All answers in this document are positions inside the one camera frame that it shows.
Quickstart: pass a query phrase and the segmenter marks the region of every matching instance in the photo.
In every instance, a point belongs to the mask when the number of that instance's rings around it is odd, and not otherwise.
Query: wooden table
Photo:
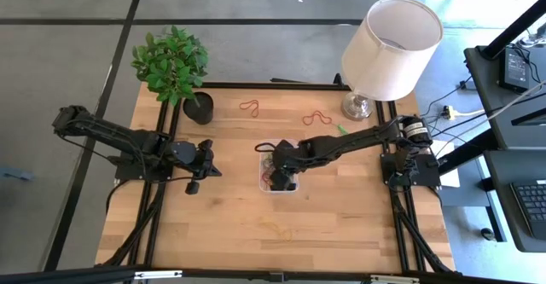
[[[267,194],[258,187],[256,144],[268,139],[338,136],[334,125],[317,120],[311,126],[302,123],[303,116],[317,109],[349,132],[377,125],[376,113],[362,122],[344,118],[340,111],[344,91],[205,91],[214,99],[213,121],[198,125],[182,113],[176,140],[212,139],[214,164],[223,176],[201,181],[197,195],[184,193],[185,181],[168,184],[154,267],[400,272],[391,203],[380,173],[381,147],[345,154],[325,167],[300,174],[294,194]],[[259,100],[255,119],[250,110],[239,108],[241,102],[252,99]],[[413,93],[396,103],[398,114],[417,113]],[[143,85],[131,128],[154,130],[159,111],[160,103]],[[187,175],[178,169],[174,173],[175,177]],[[128,183],[113,196],[97,263],[110,258],[131,232],[142,186],[142,181]],[[444,264],[454,268],[438,198],[427,188],[413,189],[421,233]],[[139,262],[147,240],[142,238]],[[410,266],[415,268],[407,232],[406,243]]]

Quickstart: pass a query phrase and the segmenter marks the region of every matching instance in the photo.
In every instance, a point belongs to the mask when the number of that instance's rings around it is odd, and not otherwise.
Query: table lamp
[[[440,18],[423,3],[375,3],[341,58],[343,79],[352,90],[341,104],[343,114],[362,120],[372,113],[368,99],[408,95],[443,36]]]

